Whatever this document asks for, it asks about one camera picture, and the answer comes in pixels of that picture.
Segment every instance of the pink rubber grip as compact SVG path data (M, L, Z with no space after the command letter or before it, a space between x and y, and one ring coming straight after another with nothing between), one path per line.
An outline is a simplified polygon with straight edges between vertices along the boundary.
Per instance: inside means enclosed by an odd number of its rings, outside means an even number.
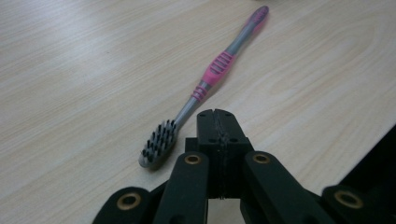
M234 55L223 51L213 62L206 68L202 81L215 86L230 70L235 59Z

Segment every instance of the pink toothbrush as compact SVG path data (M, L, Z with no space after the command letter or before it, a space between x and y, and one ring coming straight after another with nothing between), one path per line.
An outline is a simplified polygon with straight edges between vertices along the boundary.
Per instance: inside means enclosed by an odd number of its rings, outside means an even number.
M176 118L172 121L163 121L152 133L139 157L139 163L142 167L154 168L161 163L176 142L178 130L205 99L208 91L228 73L238 50L263 26L268 10L268 7L260 7L250 16L233 43L206 68L200 83L195 87L189 101L183 106Z

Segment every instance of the wood grain surface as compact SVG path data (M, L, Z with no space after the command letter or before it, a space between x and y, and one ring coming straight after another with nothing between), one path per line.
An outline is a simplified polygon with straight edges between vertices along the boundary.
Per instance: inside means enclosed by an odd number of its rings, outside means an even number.
M263 30L151 172L140 150L267 5ZM0 2L0 223L92 223L118 189L169 178L195 115L236 115L307 189L334 185L396 123L396 1ZM208 223L243 223L237 200Z

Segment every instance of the wooden table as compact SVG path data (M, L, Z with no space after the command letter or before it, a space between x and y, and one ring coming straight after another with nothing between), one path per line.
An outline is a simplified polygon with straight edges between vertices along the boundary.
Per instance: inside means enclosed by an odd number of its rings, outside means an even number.
M263 30L181 129L139 166L211 60L267 5ZM92 223L107 198L169 178L195 115L234 113L256 150L302 185L334 185L396 123L396 2L2 1L0 223ZM243 223L237 200L208 223Z

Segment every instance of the toothbrush head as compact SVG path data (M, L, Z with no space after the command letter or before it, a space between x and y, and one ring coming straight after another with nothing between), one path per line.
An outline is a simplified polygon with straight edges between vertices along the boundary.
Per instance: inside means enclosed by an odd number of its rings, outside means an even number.
M152 133L140 153L139 164L152 168L158 164L177 140L177 125L174 120L163 121Z

